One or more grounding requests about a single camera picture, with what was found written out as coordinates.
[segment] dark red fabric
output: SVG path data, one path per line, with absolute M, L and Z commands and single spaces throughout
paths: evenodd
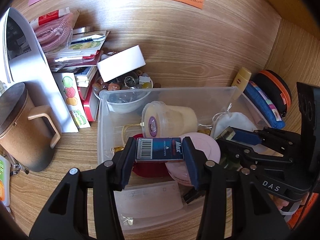
M 133 136 L 135 139 L 143 138 L 143 134 Z M 133 164 L 132 171 L 140 177 L 158 178 L 170 176 L 164 163 L 136 163 Z

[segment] beige cup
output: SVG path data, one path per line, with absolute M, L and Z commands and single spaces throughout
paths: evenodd
M 61 127 L 50 106 L 35 107 L 24 83 L 10 87 L 0 97 L 0 144 L 32 171 L 42 171 L 51 162 Z M 42 120 L 54 130 L 51 134 Z
M 193 109 L 167 106 L 162 101 L 146 104 L 141 123 L 144 137 L 179 137 L 198 129 L 198 120 Z

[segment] brown mug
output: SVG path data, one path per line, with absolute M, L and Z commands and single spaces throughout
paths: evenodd
M 0 145 L 32 171 L 51 162 L 61 127 L 50 106 L 35 107 L 24 83 L 17 83 L 0 96 Z M 47 118 L 55 134 L 49 131 Z

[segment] silver rivet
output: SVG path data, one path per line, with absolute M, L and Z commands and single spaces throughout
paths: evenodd
M 208 160 L 205 162 L 205 165 L 207 165 L 208 167 L 213 167 L 215 165 L 215 163 L 212 160 Z
M 249 175 L 250 174 L 250 170 L 248 168 L 242 168 L 241 169 L 241 172 L 244 174 L 244 175 Z
M 70 173 L 71 175 L 75 175 L 75 174 L 77 174 L 77 172 L 78 172 L 78 169 L 77 169 L 77 168 L 72 168 L 72 169 L 69 171 L 69 173 Z
M 112 160 L 107 160 L 103 163 L 103 165 L 105 165 L 106 167 L 111 167 L 113 165 L 113 161 Z

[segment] dark wooden lid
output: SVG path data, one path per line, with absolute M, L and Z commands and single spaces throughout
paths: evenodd
M 17 117 L 28 96 L 24 83 L 14 84 L 0 96 L 0 135 Z

